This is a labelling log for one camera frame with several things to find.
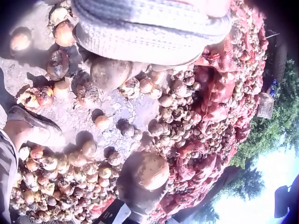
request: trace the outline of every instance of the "red mesh sack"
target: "red mesh sack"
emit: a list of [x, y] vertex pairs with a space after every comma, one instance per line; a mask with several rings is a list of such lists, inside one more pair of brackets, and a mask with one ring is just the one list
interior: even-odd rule
[[242, 128], [236, 128], [236, 139], [238, 142], [244, 142], [250, 133], [250, 122], [246, 123]]

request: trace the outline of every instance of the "dirt ground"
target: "dirt ground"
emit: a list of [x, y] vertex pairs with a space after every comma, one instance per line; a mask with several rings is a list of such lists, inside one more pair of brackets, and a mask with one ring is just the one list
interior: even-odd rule
[[[59, 48], [47, 27], [51, 8], [52, 6], [45, 4], [36, 6], [15, 27], [27, 27], [32, 31], [34, 48], [29, 55], [22, 60], [12, 59], [9, 53], [9, 38], [5, 43], [7, 50], [0, 52], [0, 128], [5, 125], [9, 108], [16, 103], [16, 96], [19, 96], [29, 86], [43, 86], [48, 83], [44, 77], [45, 66], [51, 53]], [[89, 67], [82, 64], [82, 57], [78, 54], [77, 47], [72, 46], [66, 50], [70, 55], [71, 63], [67, 76], [73, 76], [80, 69], [89, 73]], [[80, 146], [82, 141], [93, 137], [98, 142], [99, 149], [114, 147], [126, 157], [132, 150], [135, 150], [137, 145], [131, 138], [120, 134], [116, 128], [119, 119], [128, 119], [137, 128], [146, 131], [149, 121], [158, 112], [157, 100], [142, 95], [137, 100], [125, 101], [124, 97], [119, 95], [118, 90], [105, 93], [101, 107], [95, 110], [82, 107], [73, 109], [75, 98], [76, 95], [73, 92], [70, 92], [67, 99], [55, 98], [53, 106], [43, 109], [41, 113], [42, 116], [60, 126], [69, 142], [67, 149], [76, 147], [75, 144]], [[113, 120], [113, 124], [105, 132], [96, 130], [92, 121], [101, 113]]]

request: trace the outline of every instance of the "yellow onion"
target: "yellow onion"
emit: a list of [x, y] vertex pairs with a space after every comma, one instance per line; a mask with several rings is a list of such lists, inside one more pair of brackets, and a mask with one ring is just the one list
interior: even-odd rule
[[107, 116], [102, 115], [98, 116], [94, 123], [97, 129], [99, 129], [100, 131], [105, 131], [107, 128], [109, 128], [111, 122]]
[[48, 179], [46, 176], [44, 176], [43, 174], [40, 173], [40, 174], [37, 176], [37, 182], [38, 182], [41, 186], [47, 186], [48, 183], [49, 183], [49, 179]]
[[109, 181], [109, 179], [99, 178], [98, 183], [101, 187], [106, 188], [109, 186], [110, 181]]
[[55, 42], [61, 47], [72, 46], [76, 42], [73, 37], [73, 28], [69, 22], [60, 23], [55, 30]]
[[55, 157], [47, 157], [39, 160], [45, 170], [55, 170], [57, 167], [57, 159]]
[[93, 158], [96, 150], [97, 150], [97, 144], [94, 140], [87, 141], [82, 146], [82, 153], [87, 158]]
[[95, 83], [87, 82], [84, 86], [77, 86], [77, 104], [87, 109], [97, 107], [101, 103], [102, 90], [100, 90]]
[[80, 170], [75, 170], [75, 181], [81, 182], [86, 180], [86, 175], [85, 173], [81, 172]]
[[68, 169], [68, 172], [63, 175], [65, 181], [71, 182], [75, 178], [75, 170], [73, 167]]
[[59, 190], [55, 190], [55, 191], [53, 192], [53, 197], [54, 197], [57, 201], [60, 201], [61, 195], [62, 195], [62, 193], [61, 193]]
[[40, 191], [43, 194], [47, 194], [47, 195], [53, 195], [54, 190], [55, 190], [55, 184], [54, 183], [49, 183], [46, 186], [41, 186], [41, 189], [40, 189]]
[[75, 167], [83, 167], [85, 164], [87, 164], [87, 158], [78, 152], [69, 154], [68, 160], [69, 163]]
[[54, 94], [49, 86], [30, 87], [20, 95], [17, 104], [21, 103], [26, 109], [36, 112], [40, 108], [48, 108], [53, 105]]
[[82, 167], [82, 170], [87, 175], [93, 175], [97, 173], [98, 165], [96, 163], [86, 164], [85, 166]]
[[57, 171], [60, 174], [65, 174], [69, 168], [70, 168], [70, 165], [67, 161], [67, 157], [66, 157], [66, 155], [63, 155], [63, 157], [57, 163]]
[[29, 171], [34, 172], [38, 170], [39, 164], [30, 158], [26, 161], [26, 167]]
[[82, 181], [77, 185], [77, 187], [79, 187], [81, 189], [86, 188], [86, 186], [87, 186], [87, 181]]
[[150, 78], [145, 78], [140, 80], [140, 92], [141, 93], [149, 93], [152, 90], [153, 82]]
[[49, 178], [49, 180], [54, 180], [54, 179], [57, 178], [58, 172], [57, 172], [57, 170], [55, 169], [55, 170], [53, 170], [53, 171], [46, 171], [46, 172], [44, 173], [44, 175], [45, 175], [47, 178]]
[[70, 60], [65, 50], [59, 49], [53, 52], [50, 62], [47, 65], [47, 75], [53, 81], [59, 81], [68, 72]]
[[31, 190], [26, 190], [24, 192], [24, 200], [27, 204], [34, 202], [34, 193]]
[[108, 179], [111, 176], [111, 169], [108, 167], [100, 168], [99, 176], [103, 179]]
[[34, 184], [37, 181], [37, 177], [30, 172], [23, 172], [22, 174], [23, 177], [23, 181], [25, 182], [25, 184], [31, 185]]
[[19, 151], [19, 157], [21, 160], [25, 161], [30, 154], [30, 149], [28, 147], [22, 147]]
[[75, 187], [67, 186], [67, 187], [60, 187], [59, 190], [64, 193], [65, 195], [72, 195], [74, 192]]
[[65, 99], [68, 97], [70, 91], [70, 81], [68, 78], [54, 83], [54, 96], [58, 99]]
[[101, 186], [98, 185], [98, 184], [96, 184], [96, 185], [94, 186], [94, 189], [93, 189], [92, 192], [94, 192], [94, 193], [100, 193], [100, 191], [101, 191]]
[[108, 163], [111, 166], [118, 166], [120, 164], [121, 158], [120, 158], [120, 154], [118, 152], [113, 152], [109, 158], [108, 158]]
[[30, 156], [32, 159], [41, 159], [43, 156], [43, 150], [44, 150], [44, 146], [41, 145], [37, 145], [35, 147], [33, 147], [33, 149], [30, 152]]
[[22, 30], [15, 34], [10, 41], [10, 49], [18, 52], [27, 49], [32, 44], [32, 35], [30, 30]]
[[97, 179], [98, 179], [98, 174], [93, 174], [93, 175], [87, 175], [87, 182], [90, 182], [90, 183], [95, 183], [97, 182]]

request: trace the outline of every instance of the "green foliage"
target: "green foliage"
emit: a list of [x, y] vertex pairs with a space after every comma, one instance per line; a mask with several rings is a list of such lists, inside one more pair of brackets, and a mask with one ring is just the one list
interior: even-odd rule
[[212, 222], [216, 223], [219, 220], [219, 214], [215, 212], [214, 200], [212, 199], [209, 203], [205, 204], [201, 209], [194, 213], [193, 220], [197, 221], [199, 224]]
[[[279, 144], [285, 135], [285, 141]], [[280, 146], [299, 150], [299, 78], [294, 70], [294, 61], [288, 60], [284, 79], [277, 90], [271, 119], [255, 116], [251, 120], [251, 132], [246, 142], [240, 144], [230, 165], [245, 167], [247, 158], [257, 158], [277, 150]]]
[[262, 180], [262, 173], [253, 169], [254, 160], [247, 159], [245, 169], [242, 169], [234, 181], [231, 181], [223, 190], [222, 193], [231, 197], [240, 197], [244, 201], [260, 196], [265, 188]]

